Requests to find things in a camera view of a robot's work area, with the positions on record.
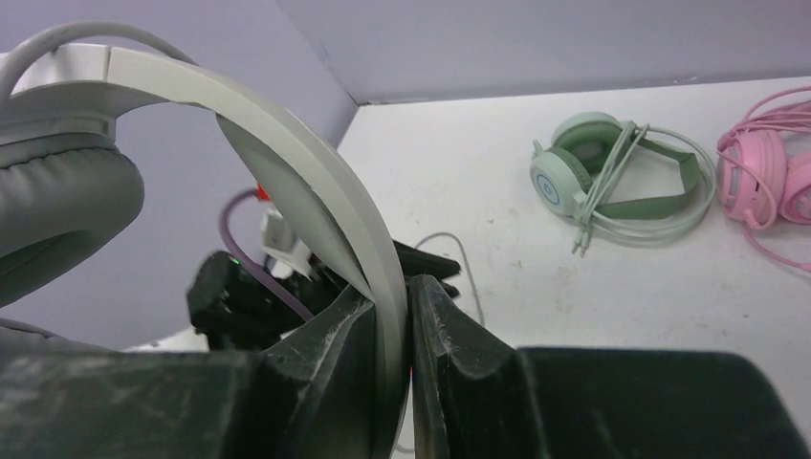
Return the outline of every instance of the wall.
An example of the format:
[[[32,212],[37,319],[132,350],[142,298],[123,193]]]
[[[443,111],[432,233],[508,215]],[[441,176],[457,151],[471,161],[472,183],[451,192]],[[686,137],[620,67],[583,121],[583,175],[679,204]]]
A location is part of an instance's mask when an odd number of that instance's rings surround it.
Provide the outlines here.
[[[357,107],[303,36],[274,1],[225,5],[196,0],[3,0],[0,50],[63,22],[127,22],[274,98],[337,144]],[[251,175],[211,113],[203,110],[144,108],[124,117],[118,132],[121,151],[138,165],[146,184],[142,214],[91,259],[0,315],[114,348],[188,326],[186,287],[206,255],[222,247],[217,213],[232,193],[252,185]],[[234,218],[237,239],[254,254],[261,209],[245,205]]]
[[[811,75],[807,0],[278,0],[358,102]]]

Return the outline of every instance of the table surface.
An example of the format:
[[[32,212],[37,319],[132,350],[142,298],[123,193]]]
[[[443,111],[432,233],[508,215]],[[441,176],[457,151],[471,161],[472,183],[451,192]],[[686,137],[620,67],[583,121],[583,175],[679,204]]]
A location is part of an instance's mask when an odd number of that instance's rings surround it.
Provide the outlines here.
[[[755,101],[809,84],[807,77],[366,106],[339,153],[392,237],[413,244],[451,231],[461,238],[486,326],[507,343],[733,352],[768,376],[811,438],[811,275],[756,253],[718,203],[673,244],[625,247],[598,235],[584,258],[573,256],[575,227],[541,203],[529,178],[532,140],[548,145],[571,115],[597,110],[674,129],[716,157],[718,136]],[[801,153],[801,143],[789,142],[791,153]],[[679,185],[675,165],[638,155],[615,196]],[[808,233],[781,222],[762,241],[809,260]],[[461,261],[447,239],[424,250]],[[474,316],[466,277],[452,283],[462,293],[457,304]],[[411,436],[405,426],[403,443],[412,445]]]

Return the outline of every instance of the white headphones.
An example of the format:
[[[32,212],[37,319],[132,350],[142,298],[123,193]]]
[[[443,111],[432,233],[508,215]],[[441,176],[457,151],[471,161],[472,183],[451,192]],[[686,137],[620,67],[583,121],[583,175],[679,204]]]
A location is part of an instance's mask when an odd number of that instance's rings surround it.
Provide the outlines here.
[[[99,35],[166,56],[70,43]],[[214,112],[295,232],[375,302],[373,457],[388,458],[408,372],[406,286],[383,218],[338,153],[299,119],[151,33],[69,24],[0,55],[0,307],[69,271],[135,219],[143,183],[114,144],[116,122],[167,101]]]

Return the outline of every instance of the headphones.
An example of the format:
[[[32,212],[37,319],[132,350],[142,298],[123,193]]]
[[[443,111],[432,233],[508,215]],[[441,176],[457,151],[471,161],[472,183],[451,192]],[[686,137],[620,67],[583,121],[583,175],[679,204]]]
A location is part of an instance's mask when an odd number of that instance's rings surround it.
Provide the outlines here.
[[[99,35],[164,55],[71,43]],[[408,381],[406,286],[381,214],[338,153],[283,107],[134,27],[58,26],[0,59],[0,307],[72,269],[141,211],[141,175],[115,144],[120,116],[160,102],[210,110],[294,231],[374,301],[372,448],[388,458]]]
[[[659,133],[689,145],[695,153],[648,140],[647,133]],[[633,121],[619,122],[600,112],[576,115],[561,124],[552,135],[552,146],[544,150],[538,141],[530,165],[530,178],[541,201],[558,215],[573,217],[581,226],[574,253],[585,254],[592,227],[625,242],[652,243],[669,240],[694,228],[712,202],[715,174],[712,158],[697,143],[681,134]],[[630,153],[641,146],[679,164],[684,192],[631,201],[606,203],[627,166]],[[697,157],[705,167],[699,165]],[[697,192],[704,194],[699,207],[679,218]],[[620,220],[666,220],[660,225]]]
[[[811,225],[811,151],[788,158],[781,131],[811,133],[811,100],[755,115],[760,107],[811,86],[771,95],[718,140],[718,199],[724,213],[742,223],[746,240],[764,255],[811,272],[811,263],[785,258],[764,248],[752,230],[771,227],[778,215]]]

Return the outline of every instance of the circular logo on ear cup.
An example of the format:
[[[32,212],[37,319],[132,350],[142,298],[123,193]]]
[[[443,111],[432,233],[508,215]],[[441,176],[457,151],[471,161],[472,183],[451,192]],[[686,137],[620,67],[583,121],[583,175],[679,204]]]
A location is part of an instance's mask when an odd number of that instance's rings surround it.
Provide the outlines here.
[[[541,194],[543,194],[543,197],[546,198],[547,201],[552,203],[553,206],[560,204],[560,195],[558,194],[558,191],[545,175],[537,174],[535,177],[535,182],[537,189],[540,190]]]

